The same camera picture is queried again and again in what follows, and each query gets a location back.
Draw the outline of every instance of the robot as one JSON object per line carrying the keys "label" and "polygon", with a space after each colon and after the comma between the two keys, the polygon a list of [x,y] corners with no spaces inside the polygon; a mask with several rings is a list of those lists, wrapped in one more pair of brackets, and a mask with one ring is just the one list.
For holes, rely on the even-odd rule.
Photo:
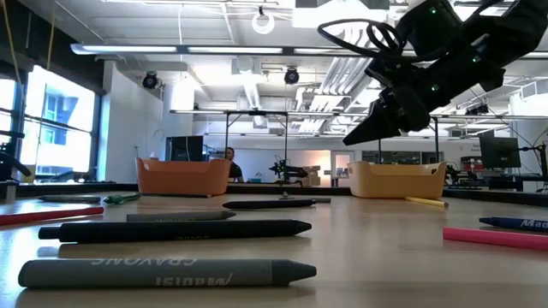
{"label": "robot", "polygon": [[[480,13],[501,0],[480,1],[479,8],[461,21],[447,0],[411,3],[396,27],[362,19],[320,25],[318,32],[345,49],[374,60],[366,74],[384,89],[370,104],[368,117],[344,140],[345,145],[420,131],[430,112],[472,86],[486,91],[503,85],[503,67],[534,51],[548,27],[548,0],[515,0],[502,16]],[[368,22],[366,29],[379,52],[350,44],[326,28],[346,22]],[[376,27],[384,43],[375,38]],[[402,56],[410,43],[416,56]],[[420,62],[432,62],[427,68]]]}

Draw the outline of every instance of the table surface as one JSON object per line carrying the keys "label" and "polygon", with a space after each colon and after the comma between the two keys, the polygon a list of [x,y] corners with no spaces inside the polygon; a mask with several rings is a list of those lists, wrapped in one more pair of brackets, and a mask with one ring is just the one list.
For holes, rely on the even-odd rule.
{"label": "table surface", "polygon": [[[144,197],[108,206],[94,221],[122,222],[126,214],[222,210],[229,200]],[[548,209],[447,198],[448,210],[402,200],[332,197],[311,208],[237,211],[231,219],[296,219],[312,230],[295,237],[76,245],[38,240],[41,226],[0,228],[0,307],[546,307],[548,254],[442,240],[442,227],[484,228],[481,216],[548,220]],[[0,214],[77,209],[81,204],[18,200]],[[76,219],[79,222],[89,220]],[[25,290],[21,266],[35,258],[288,258],[318,268],[289,287]]]}

